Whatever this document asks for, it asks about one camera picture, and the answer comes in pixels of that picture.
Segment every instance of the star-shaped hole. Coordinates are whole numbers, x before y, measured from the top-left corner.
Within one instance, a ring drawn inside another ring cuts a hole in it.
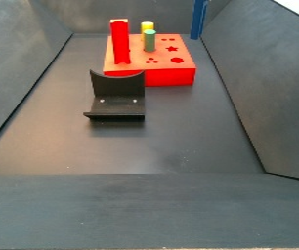
[[[178,51],[179,48],[170,46],[168,48],[166,48],[168,51]]]

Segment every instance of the circular hole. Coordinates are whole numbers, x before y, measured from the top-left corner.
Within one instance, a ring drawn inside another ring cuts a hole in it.
[[[174,63],[183,63],[184,60],[182,58],[172,58],[171,59]]]

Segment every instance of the gray wall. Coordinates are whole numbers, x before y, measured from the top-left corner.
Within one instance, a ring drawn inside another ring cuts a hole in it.
[[[214,20],[214,18],[216,17],[216,15],[220,13],[220,11],[224,9],[224,7],[230,2],[231,0],[210,0],[206,26],[210,24],[210,22]]]
[[[71,35],[38,0],[0,0],[0,128]]]
[[[232,0],[204,41],[267,171],[299,178],[299,16]]]
[[[42,0],[76,33],[108,33],[110,20],[128,18],[131,31],[154,21],[160,33],[190,33],[194,1],[186,0]]]

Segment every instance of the slot in black holder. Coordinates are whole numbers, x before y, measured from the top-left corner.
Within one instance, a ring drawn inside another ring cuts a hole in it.
[[[126,77],[90,71],[95,98],[90,119],[146,119],[146,72]]]

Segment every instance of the hole in red board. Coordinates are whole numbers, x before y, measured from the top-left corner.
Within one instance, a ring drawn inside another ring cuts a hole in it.
[[[166,48],[168,51],[178,51],[178,47],[170,46],[168,48]]]
[[[182,58],[172,58],[171,59],[174,63],[183,63],[184,60]]]

